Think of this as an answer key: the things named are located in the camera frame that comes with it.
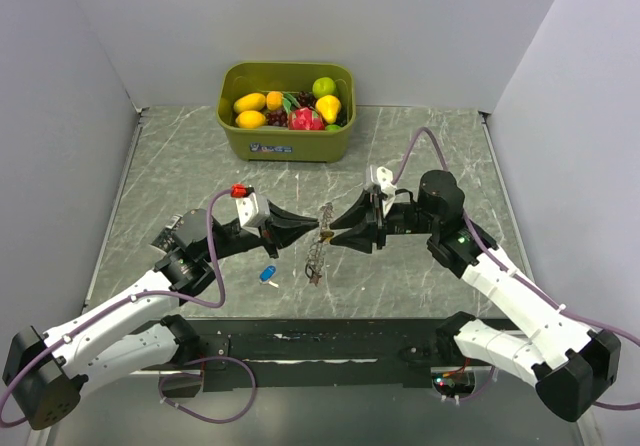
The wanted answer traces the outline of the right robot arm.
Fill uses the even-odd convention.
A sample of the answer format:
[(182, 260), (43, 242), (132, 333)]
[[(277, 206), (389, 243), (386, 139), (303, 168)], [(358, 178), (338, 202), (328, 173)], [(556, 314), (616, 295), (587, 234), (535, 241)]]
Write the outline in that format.
[(424, 173), (418, 192), (396, 199), (390, 170), (372, 167), (358, 200), (331, 224), (334, 246), (363, 253), (390, 235), (425, 234), (432, 257), (484, 295), (520, 331), (515, 337), (459, 312), (437, 333), (437, 353), (448, 364), (465, 358), (490, 364), (534, 387), (556, 416), (577, 421), (615, 382), (621, 342), (563, 314), (530, 283), (505, 251), (464, 211), (464, 192), (443, 170)]

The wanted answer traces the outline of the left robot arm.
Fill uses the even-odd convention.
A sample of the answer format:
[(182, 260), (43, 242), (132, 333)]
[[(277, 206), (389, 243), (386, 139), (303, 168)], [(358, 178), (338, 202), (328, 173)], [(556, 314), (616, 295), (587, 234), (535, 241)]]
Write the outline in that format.
[(255, 248), (275, 258), (319, 225), (257, 193), (236, 206), (236, 219), (226, 224), (210, 209), (173, 217), (152, 243), (163, 257), (131, 286), (44, 333), (28, 327), (16, 334), (2, 373), (1, 399), (13, 399), (23, 416), (2, 421), (2, 427), (28, 423), (46, 429), (85, 397), (132, 372), (191, 365), (199, 337), (173, 311), (187, 302), (200, 304), (199, 294), (221, 284), (218, 259)]

